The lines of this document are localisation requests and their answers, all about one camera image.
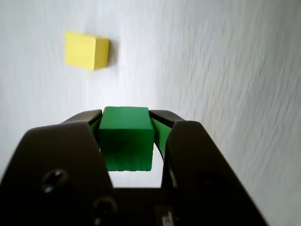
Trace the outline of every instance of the green block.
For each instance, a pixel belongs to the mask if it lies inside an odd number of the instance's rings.
[[[109,171],[150,171],[155,130],[147,107],[106,107],[98,130]]]

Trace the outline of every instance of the white surface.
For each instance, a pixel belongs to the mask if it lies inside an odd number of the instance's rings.
[[[1,0],[0,174],[32,127],[166,109],[204,125],[271,225],[301,225],[300,24],[297,0]],[[110,38],[111,66],[66,66],[65,30]],[[154,159],[114,185],[158,183]]]

